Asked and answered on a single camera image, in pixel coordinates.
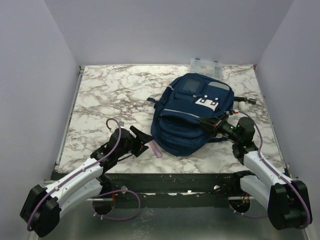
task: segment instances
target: metal floor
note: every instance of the metal floor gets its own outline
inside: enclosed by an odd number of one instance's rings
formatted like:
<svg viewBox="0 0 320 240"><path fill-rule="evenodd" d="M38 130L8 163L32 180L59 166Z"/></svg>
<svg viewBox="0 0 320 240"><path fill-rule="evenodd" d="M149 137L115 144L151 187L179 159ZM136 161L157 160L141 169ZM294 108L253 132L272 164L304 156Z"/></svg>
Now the metal floor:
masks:
<svg viewBox="0 0 320 240"><path fill-rule="evenodd" d="M229 208L145 208L129 221L93 217L91 201L73 209L41 240L307 240L304 230L276 230L268 218L249 219ZM124 217L134 209L114 209L110 215ZM248 214L264 216L253 202Z"/></svg>

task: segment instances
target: clear plastic box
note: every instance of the clear plastic box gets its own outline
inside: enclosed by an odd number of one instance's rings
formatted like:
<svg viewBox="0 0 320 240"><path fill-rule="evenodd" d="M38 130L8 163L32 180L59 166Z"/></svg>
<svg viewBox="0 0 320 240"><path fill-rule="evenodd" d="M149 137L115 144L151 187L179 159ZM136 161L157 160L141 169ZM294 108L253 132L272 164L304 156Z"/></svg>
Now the clear plastic box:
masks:
<svg viewBox="0 0 320 240"><path fill-rule="evenodd" d="M191 59L190 73L197 73L216 80L222 80L222 64L217 61L206 61L198 58Z"/></svg>

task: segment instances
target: black metal frame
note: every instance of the black metal frame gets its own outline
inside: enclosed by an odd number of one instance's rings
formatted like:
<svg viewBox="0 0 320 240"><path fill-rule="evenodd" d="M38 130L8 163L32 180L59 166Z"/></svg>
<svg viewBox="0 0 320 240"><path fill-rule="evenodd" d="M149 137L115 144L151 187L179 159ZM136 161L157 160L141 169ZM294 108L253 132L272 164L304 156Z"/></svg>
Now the black metal frame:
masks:
<svg viewBox="0 0 320 240"><path fill-rule="evenodd" d="M237 173L106 173L110 186L104 192L126 187L136 192L142 208L229 207L228 197L244 196L240 177L250 171ZM66 174L53 172L51 180L58 181ZM137 207L132 194L118 194L115 208Z"/></svg>

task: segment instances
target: plastic container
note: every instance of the plastic container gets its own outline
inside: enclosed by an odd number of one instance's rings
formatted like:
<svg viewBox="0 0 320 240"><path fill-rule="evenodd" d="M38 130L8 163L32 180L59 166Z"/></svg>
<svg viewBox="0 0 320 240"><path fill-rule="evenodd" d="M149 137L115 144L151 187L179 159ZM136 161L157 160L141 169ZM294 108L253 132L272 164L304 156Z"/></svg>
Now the plastic container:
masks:
<svg viewBox="0 0 320 240"><path fill-rule="evenodd" d="M162 157L162 153L159 151L155 140L148 142L147 145L152 149L152 151L154 152L154 154L156 155L157 158Z"/></svg>
<svg viewBox="0 0 320 240"><path fill-rule="evenodd" d="M216 80L222 80L222 64L217 61L205 61L199 58L191 59L190 73L197 73Z"/></svg>

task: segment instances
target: white wall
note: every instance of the white wall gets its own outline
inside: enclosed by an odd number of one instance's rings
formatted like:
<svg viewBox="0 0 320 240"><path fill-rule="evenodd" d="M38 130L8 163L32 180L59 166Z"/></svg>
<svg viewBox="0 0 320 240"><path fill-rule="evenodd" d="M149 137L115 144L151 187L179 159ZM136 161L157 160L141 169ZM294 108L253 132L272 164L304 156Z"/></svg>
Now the white wall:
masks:
<svg viewBox="0 0 320 240"><path fill-rule="evenodd" d="M295 0L257 66L283 157L308 186L320 236L320 1Z"/></svg>
<svg viewBox="0 0 320 240"><path fill-rule="evenodd" d="M45 0L81 65L256 64L293 0Z"/></svg>
<svg viewBox="0 0 320 240"><path fill-rule="evenodd" d="M29 190L52 171L79 68L43 0L0 1L0 239L23 240Z"/></svg>

